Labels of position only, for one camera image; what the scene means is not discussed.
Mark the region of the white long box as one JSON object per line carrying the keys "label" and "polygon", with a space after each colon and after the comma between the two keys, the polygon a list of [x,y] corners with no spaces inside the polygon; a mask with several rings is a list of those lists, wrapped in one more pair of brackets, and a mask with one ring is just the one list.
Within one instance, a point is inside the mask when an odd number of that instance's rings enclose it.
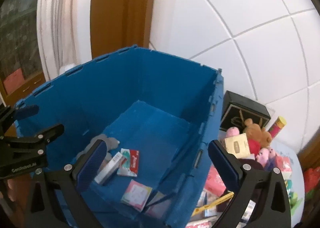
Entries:
{"label": "white long box", "polygon": [[117,171],[124,160],[126,160],[125,156],[123,156],[121,152],[116,153],[116,155],[97,174],[94,181],[99,185],[103,185],[104,182]]}

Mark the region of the red green wipes packet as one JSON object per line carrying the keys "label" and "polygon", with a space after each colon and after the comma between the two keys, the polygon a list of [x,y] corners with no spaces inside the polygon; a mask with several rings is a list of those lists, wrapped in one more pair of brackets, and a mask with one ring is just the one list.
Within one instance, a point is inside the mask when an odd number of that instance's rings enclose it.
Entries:
{"label": "red green wipes packet", "polygon": [[124,157],[123,162],[117,170],[117,175],[124,177],[137,177],[139,168],[140,152],[133,149],[121,149],[121,154]]}

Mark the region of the pink white tissue packet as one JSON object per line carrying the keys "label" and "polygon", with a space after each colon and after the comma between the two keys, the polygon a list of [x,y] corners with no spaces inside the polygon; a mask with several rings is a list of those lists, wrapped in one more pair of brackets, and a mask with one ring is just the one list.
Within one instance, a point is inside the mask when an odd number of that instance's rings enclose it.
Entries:
{"label": "pink white tissue packet", "polygon": [[138,212],[142,212],[151,192],[152,187],[131,180],[121,198],[121,203],[131,206]]}

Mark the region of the small pink pig plush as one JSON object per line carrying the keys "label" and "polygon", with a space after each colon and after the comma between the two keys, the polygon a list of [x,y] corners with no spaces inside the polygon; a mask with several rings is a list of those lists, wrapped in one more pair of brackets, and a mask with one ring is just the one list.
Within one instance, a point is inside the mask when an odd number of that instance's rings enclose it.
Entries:
{"label": "small pink pig plush", "polygon": [[256,161],[261,164],[263,168],[270,166],[274,163],[276,152],[271,147],[262,148],[255,156]]}

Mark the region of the brown teddy bear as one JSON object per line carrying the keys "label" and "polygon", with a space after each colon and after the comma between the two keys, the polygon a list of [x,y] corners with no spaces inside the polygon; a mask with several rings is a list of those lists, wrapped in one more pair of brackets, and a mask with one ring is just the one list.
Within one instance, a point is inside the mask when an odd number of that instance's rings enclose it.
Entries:
{"label": "brown teddy bear", "polygon": [[267,148],[270,146],[272,141],[271,134],[265,130],[265,128],[261,128],[258,124],[254,123],[252,119],[246,119],[244,121],[244,131],[247,135],[248,139],[255,140],[259,142],[262,148]]}

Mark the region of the beige tissue box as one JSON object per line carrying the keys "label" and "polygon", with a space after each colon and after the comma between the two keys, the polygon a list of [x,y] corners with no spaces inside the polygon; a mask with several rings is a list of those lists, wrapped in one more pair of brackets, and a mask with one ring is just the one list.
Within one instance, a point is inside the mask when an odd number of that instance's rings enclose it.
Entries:
{"label": "beige tissue box", "polygon": [[246,134],[225,138],[222,144],[225,150],[237,159],[245,158],[251,154]]}

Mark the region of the pink tissue pack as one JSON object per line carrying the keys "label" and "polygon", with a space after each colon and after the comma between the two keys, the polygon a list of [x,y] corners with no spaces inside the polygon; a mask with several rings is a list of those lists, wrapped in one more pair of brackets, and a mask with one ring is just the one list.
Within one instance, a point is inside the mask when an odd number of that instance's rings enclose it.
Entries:
{"label": "pink tissue pack", "polygon": [[218,197],[220,197],[226,190],[223,180],[213,165],[210,166],[207,179],[204,184],[204,189]]}

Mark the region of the yellow red cylinder can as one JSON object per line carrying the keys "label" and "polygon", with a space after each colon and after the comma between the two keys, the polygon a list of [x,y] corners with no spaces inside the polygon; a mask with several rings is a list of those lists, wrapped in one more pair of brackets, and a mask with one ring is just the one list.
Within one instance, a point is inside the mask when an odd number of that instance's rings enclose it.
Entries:
{"label": "yellow red cylinder can", "polygon": [[287,122],[282,116],[278,116],[277,119],[274,121],[272,126],[268,129],[268,132],[271,135],[271,138],[274,139],[280,131],[286,126]]}

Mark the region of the yellow plastic hanger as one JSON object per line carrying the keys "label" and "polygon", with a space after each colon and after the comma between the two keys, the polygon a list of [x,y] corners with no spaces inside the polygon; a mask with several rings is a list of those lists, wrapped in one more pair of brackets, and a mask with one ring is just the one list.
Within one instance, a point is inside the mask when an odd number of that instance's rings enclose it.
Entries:
{"label": "yellow plastic hanger", "polygon": [[222,197],[216,199],[215,201],[211,202],[210,204],[207,205],[203,205],[201,207],[197,207],[194,209],[191,217],[205,211],[208,210],[210,208],[213,208],[214,206],[220,205],[221,203],[224,203],[225,201],[229,201],[232,199],[232,197],[234,196],[234,193],[229,191],[226,195],[223,195]]}

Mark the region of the wooden cabinet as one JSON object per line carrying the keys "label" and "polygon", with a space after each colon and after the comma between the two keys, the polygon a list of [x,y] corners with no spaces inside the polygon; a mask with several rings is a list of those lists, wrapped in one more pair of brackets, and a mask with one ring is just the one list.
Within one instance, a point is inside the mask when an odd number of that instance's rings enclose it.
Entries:
{"label": "wooden cabinet", "polygon": [[18,68],[5,79],[1,78],[2,103],[4,106],[14,106],[17,101],[27,97],[45,81],[42,70],[25,78],[22,69]]}

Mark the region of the black gold gift box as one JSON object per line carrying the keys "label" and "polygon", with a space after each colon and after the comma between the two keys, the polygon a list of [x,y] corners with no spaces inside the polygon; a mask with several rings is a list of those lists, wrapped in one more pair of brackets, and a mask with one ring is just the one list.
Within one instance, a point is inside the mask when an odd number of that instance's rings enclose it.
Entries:
{"label": "black gold gift box", "polygon": [[226,131],[231,127],[237,127],[242,132],[246,127],[246,119],[252,119],[253,123],[265,127],[271,117],[263,104],[237,93],[226,91],[223,98],[220,130]]}

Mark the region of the blue plastic storage crate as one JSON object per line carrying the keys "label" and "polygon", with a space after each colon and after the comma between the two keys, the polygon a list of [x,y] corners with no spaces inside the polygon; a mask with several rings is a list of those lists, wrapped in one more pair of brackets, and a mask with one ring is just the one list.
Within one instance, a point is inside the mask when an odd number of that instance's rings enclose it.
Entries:
{"label": "blue plastic storage crate", "polygon": [[47,147],[51,171],[75,160],[99,134],[139,151],[136,181],[166,197],[155,217],[121,202],[129,177],[92,182],[84,201],[104,227],[185,227],[211,165],[207,147],[217,138],[222,104],[219,70],[133,46],[77,66],[18,101],[39,112],[16,129],[32,136],[64,125]]}

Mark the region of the white curtain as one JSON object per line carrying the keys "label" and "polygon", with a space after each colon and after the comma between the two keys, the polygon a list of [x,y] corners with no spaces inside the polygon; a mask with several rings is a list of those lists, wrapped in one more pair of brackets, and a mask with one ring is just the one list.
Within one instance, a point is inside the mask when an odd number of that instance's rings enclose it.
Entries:
{"label": "white curtain", "polygon": [[37,42],[46,80],[92,59],[90,11],[91,0],[37,0]]}

